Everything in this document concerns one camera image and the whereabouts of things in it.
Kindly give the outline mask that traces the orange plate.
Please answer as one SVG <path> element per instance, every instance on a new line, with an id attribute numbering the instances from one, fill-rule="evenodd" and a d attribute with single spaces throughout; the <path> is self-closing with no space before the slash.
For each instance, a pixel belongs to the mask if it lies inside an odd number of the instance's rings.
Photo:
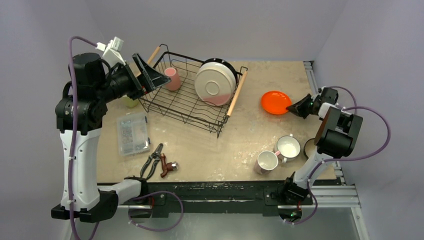
<path id="1" fill-rule="evenodd" d="M 292 105 L 289 96 L 281 91 L 268 91 L 260 99 L 262 108 L 272 115 L 283 115 L 288 112 L 287 108 Z"/>

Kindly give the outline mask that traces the black wire dish rack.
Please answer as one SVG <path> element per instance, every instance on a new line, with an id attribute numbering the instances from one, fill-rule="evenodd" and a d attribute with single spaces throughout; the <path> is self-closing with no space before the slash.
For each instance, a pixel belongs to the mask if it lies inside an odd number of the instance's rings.
<path id="1" fill-rule="evenodd" d="M 203 60 L 169 51 L 168 45 L 160 44 L 150 56 L 148 63 L 158 72 L 175 68 L 180 76 L 181 86 L 170 91 L 160 87 L 139 98 L 146 112 L 156 112 L 184 124 L 192 125 L 220 136 L 228 122 L 236 101 L 233 98 L 222 105 L 213 106 L 202 101 L 195 91 L 195 75 Z"/>

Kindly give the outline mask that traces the pink rimmed large plate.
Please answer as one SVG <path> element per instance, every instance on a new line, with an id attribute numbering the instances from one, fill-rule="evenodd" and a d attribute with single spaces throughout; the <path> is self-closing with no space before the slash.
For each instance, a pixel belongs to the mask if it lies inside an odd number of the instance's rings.
<path id="1" fill-rule="evenodd" d="M 212 106 L 225 105 L 233 96 L 228 75 L 216 68 L 207 68 L 196 76 L 194 88 L 198 97 Z"/>

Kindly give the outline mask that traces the red rimmed plate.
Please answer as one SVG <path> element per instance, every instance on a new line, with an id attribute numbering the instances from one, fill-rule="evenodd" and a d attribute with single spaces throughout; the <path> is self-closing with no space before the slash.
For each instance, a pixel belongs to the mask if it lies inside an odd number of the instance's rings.
<path id="1" fill-rule="evenodd" d="M 213 58 L 209 58 L 207 60 L 205 60 L 202 65 L 200 66 L 200 69 L 198 71 L 198 73 L 200 73 L 200 70 L 205 69 L 205 65 L 209 64 L 209 63 L 218 63 L 221 64 L 223 66 L 225 66 L 226 68 L 228 68 L 232 74 L 232 78 L 233 78 L 233 83 L 234 86 L 237 86 L 238 83 L 238 72 L 235 70 L 235 68 L 226 60 L 221 59 L 221 58 L 217 58 L 217 57 L 213 57 Z"/>

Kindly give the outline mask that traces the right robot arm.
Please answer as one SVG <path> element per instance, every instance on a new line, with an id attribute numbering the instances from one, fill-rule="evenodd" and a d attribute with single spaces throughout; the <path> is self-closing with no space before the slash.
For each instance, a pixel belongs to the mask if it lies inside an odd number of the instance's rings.
<path id="1" fill-rule="evenodd" d="M 314 152 L 305 164 L 286 178 L 279 194 L 288 204 L 303 201 L 310 194 L 309 187 L 330 164 L 331 160 L 348 157 L 356 145 L 363 118 L 337 107 L 338 91 L 322 87 L 316 95 L 308 94 L 286 107 L 294 115 L 305 119 L 316 115 L 321 125 L 314 138 Z"/>

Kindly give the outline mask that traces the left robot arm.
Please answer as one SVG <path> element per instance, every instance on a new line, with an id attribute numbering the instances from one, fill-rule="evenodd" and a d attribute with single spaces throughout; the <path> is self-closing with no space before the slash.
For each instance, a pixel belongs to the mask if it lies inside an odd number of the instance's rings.
<path id="1" fill-rule="evenodd" d="M 126 177 L 103 188 L 97 183 L 98 143 L 107 104 L 124 96 L 136 100 L 171 81 L 139 54 L 132 58 L 138 73 L 126 62 L 110 64 L 94 52 L 71 59 L 71 80 L 55 107 L 65 180 L 62 199 L 51 209 L 54 219 L 97 223 L 112 218 L 118 206 L 128 200 L 142 205 L 149 199 L 142 177 Z"/>

